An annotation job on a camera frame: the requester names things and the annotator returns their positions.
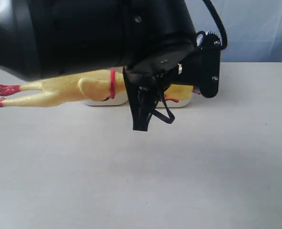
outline rubber chicken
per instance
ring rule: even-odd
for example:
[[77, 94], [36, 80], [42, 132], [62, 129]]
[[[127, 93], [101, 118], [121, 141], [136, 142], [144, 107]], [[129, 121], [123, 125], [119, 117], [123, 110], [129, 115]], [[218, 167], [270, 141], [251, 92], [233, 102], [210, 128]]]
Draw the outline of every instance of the rubber chicken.
[[[4, 96], [36, 90], [41, 93], [6, 99]], [[123, 75], [116, 70], [97, 70], [56, 78], [38, 80], [23, 85], [0, 84], [0, 107], [53, 107], [66, 102], [83, 100], [104, 101], [125, 92]], [[189, 99], [192, 86], [171, 85], [165, 91], [166, 100], [179, 102]]]

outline white table surface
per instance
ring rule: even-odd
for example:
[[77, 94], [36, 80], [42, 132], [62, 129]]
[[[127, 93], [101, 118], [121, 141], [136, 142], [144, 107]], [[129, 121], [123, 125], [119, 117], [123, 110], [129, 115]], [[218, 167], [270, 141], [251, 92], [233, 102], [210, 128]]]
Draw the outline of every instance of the white table surface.
[[147, 133], [127, 105], [0, 108], [0, 229], [282, 229], [282, 63], [220, 75]]

